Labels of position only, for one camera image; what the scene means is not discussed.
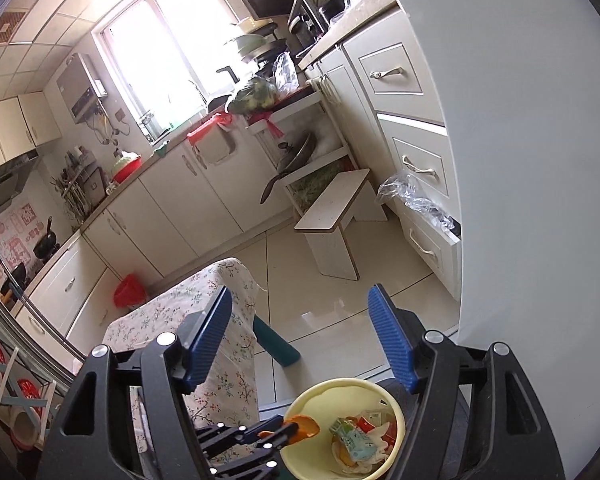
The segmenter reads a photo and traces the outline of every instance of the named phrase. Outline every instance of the white stool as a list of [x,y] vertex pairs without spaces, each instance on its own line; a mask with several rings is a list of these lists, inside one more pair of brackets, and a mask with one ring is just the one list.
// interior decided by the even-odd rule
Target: white stool
[[369,182],[369,170],[336,175],[294,228],[304,233],[318,270],[325,276],[357,280],[344,230],[351,218],[359,222],[386,221]]

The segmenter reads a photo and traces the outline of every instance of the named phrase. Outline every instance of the white wall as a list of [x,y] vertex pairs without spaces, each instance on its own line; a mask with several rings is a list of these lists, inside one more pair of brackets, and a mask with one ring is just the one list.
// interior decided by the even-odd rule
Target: white wall
[[459,341],[508,342],[568,478],[600,445],[600,17],[588,0],[399,0],[462,208]]

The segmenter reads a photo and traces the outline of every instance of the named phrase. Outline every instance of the teal table leg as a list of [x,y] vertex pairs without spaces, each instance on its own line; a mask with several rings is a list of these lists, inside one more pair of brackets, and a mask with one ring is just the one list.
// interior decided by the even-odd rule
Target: teal table leg
[[299,361],[300,352],[282,339],[269,325],[256,316],[253,320],[253,332],[260,346],[282,367]]

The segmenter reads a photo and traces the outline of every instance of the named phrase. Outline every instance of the drawer handle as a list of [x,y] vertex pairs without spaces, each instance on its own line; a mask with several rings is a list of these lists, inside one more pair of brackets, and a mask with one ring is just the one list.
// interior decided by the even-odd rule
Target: drawer handle
[[189,169],[189,171],[191,173],[193,173],[195,176],[198,176],[198,174],[196,173],[196,170],[194,170],[194,168],[193,168],[193,165],[189,162],[189,159],[185,155],[182,156],[182,160],[184,160],[184,164]]
[[121,235],[122,233],[120,231],[118,231],[114,226],[113,226],[113,222],[111,221],[111,218],[107,218],[107,222],[109,222],[109,227],[111,227],[111,230],[113,232],[115,232],[115,234],[117,235]]
[[433,251],[427,251],[425,248],[423,248],[418,241],[413,237],[413,229],[409,229],[409,238],[411,238],[411,241],[416,244],[416,247],[418,248],[418,250],[422,253],[422,254],[428,254],[429,256],[431,256],[433,258],[433,260],[436,262],[438,260],[438,256],[436,255],[435,252]]
[[75,276],[72,277],[71,281],[68,283],[68,285],[64,288],[65,292],[69,292],[72,288],[72,286],[74,286],[75,283]]
[[386,70],[385,72],[372,72],[369,74],[371,79],[382,79],[383,77],[387,77],[388,75],[400,75],[404,74],[404,70],[401,66],[392,68],[391,70]]
[[122,221],[122,218],[120,218],[117,213],[113,213],[113,218],[116,220],[116,222],[118,222],[118,224],[120,224],[120,227],[126,230],[126,224]]
[[46,330],[44,328],[42,328],[40,326],[40,323],[38,323],[31,316],[29,316],[29,322],[33,325],[33,328],[35,328],[36,330],[38,330],[38,332],[40,332],[41,334],[46,334]]
[[438,177],[438,174],[436,173],[436,170],[433,170],[431,168],[429,168],[428,170],[421,170],[420,168],[416,168],[416,166],[414,166],[413,164],[411,164],[409,162],[409,159],[407,158],[406,155],[402,156],[402,163],[411,171],[413,171],[413,173],[419,173],[419,174],[424,174],[424,175],[431,175],[434,177]]

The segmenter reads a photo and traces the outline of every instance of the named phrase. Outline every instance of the kitchen utensil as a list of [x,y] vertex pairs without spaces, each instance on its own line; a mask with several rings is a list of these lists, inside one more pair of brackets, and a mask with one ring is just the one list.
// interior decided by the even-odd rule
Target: kitchen utensil
[[51,230],[51,216],[46,223],[46,234],[38,240],[35,247],[33,247],[33,253],[37,258],[46,262],[54,252],[56,252],[56,234]]
[[313,132],[307,132],[296,143],[296,146],[289,146],[286,142],[281,142],[281,144],[285,144],[283,149],[287,150],[287,153],[278,164],[278,174],[269,180],[269,183],[266,185],[260,199],[261,204],[264,204],[265,200],[269,198],[273,190],[273,185],[277,181],[293,173],[295,170],[299,170],[309,161],[315,149],[316,138]]
[[343,0],[329,0],[323,6],[318,8],[318,13],[329,23],[334,16],[337,16],[344,10]]

